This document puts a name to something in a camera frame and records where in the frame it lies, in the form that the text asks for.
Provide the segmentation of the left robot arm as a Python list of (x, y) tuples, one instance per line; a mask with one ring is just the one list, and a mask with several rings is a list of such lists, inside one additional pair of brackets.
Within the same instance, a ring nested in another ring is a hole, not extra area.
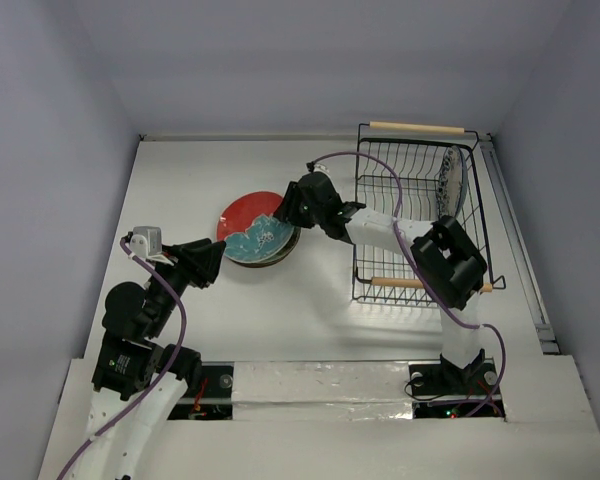
[(120, 283), (106, 296), (85, 447), (73, 479), (138, 478), (177, 401), (202, 381), (201, 355), (184, 345), (182, 296), (215, 282), (225, 242), (163, 245), (159, 229), (139, 227), (120, 246), (150, 277), (143, 285)]

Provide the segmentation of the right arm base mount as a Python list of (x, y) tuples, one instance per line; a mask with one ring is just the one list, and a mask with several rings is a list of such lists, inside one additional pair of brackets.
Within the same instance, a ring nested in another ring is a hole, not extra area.
[(414, 419), (505, 417), (500, 389), (482, 404), (498, 378), (491, 362), (480, 366), (466, 384), (446, 379), (438, 363), (411, 364), (409, 373), (404, 393), (411, 400)]

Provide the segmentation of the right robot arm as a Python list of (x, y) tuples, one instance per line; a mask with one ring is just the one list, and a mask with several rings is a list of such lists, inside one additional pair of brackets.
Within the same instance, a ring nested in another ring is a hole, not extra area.
[(403, 255), (440, 311), (442, 350), (431, 378), (449, 393), (469, 391), (485, 360), (477, 303), (487, 263), (454, 217), (429, 224), (343, 201), (320, 172), (290, 182), (274, 217), (294, 227), (319, 226), (328, 237), (356, 247)]

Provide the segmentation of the grey tree pattern plate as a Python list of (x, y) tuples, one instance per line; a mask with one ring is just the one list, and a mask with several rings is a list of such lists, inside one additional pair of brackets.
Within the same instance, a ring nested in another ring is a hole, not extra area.
[(437, 216), (457, 217), (462, 211), (468, 188), (466, 159), (457, 145), (448, 147), (443, 155), (436, 183)]

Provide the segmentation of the red and teal plate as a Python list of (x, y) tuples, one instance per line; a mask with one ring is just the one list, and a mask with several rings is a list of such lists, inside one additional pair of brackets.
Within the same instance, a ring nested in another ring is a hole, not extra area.
[(283, 197), (256, 191), (233, 201), (220, 215), (216, 239), (224, 241), (224, 255), (241, 264), (260, 264), (280, 253), (294, 234), (294, 227), (274, 217)]

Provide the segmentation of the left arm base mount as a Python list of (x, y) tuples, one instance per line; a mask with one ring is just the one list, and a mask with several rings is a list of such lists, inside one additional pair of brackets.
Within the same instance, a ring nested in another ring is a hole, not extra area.
[(204, 363), (195, 391), (187, 392), (173, 407), (168, 419), (222, 421), (233, 418), (233, 363)]

